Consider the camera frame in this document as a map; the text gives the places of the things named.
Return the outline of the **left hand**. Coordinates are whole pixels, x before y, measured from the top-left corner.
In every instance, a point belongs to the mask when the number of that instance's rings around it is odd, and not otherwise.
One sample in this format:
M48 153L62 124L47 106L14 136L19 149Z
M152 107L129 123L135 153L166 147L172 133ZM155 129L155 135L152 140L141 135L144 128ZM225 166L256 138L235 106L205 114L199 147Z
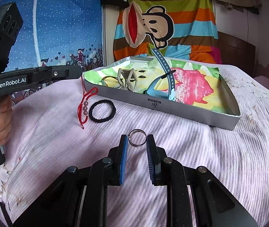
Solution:
M12 119L12 99L10 95L0 101L0 145L5 145L10 138Z

